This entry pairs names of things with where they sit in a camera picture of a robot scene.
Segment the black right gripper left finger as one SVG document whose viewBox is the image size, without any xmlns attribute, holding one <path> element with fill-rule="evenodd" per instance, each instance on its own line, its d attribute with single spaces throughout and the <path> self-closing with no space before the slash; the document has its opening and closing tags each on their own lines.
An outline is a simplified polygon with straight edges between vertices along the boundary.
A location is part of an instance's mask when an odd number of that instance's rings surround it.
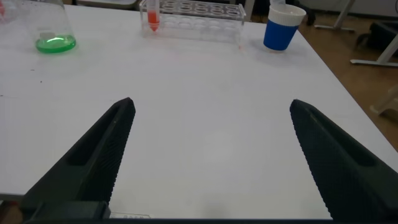
<svg viewBox="0 0 398 224">
<path fill-rule="evenodd" d="M 130 98 L 113 104 L 23 196 L 23 218 L 109 218 L 109 201 L 135 113 Z"/>
</svg>

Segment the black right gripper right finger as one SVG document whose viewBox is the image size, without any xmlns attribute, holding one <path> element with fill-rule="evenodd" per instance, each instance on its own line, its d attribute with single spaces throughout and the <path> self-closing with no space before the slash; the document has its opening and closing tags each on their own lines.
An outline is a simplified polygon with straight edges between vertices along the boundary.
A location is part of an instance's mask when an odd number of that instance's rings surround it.
<svg viewBox="0 0 398 224">
<path fill-rule="evenodd" d="M 397 221 L 394 169 L 316 107 L 294 100 L 290 115 L 310 172 L 334 221 Z"/>
</svg>

